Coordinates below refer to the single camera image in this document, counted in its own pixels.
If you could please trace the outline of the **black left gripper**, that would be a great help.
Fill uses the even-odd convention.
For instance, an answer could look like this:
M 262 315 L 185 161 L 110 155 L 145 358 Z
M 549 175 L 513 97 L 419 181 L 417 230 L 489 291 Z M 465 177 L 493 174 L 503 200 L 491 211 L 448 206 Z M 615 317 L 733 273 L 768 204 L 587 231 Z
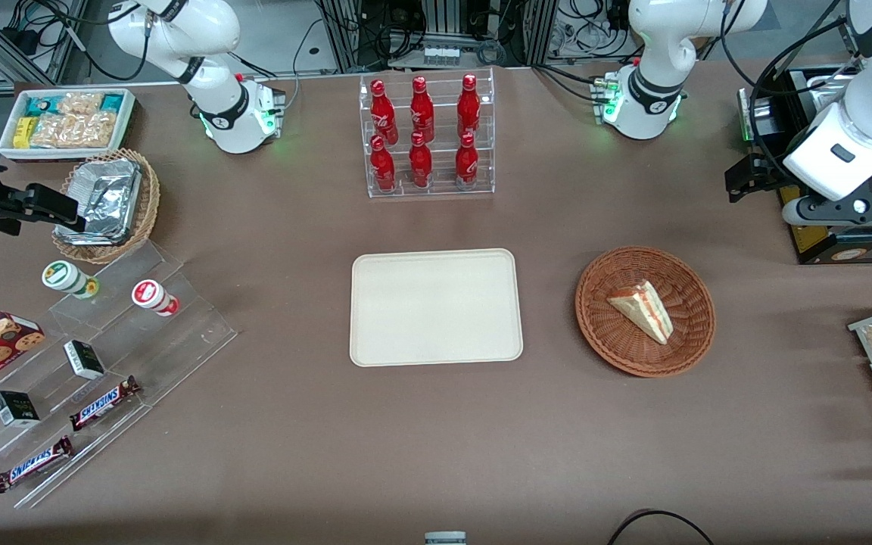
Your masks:
M 789 174 L 773 159 L 765 154 L 750 153 L 746 158 L 748 168 L 730 168 L 724 172 L 724 189 L 729 191 L 731 204 L 757 192 L 774 191 L 789 185 Z

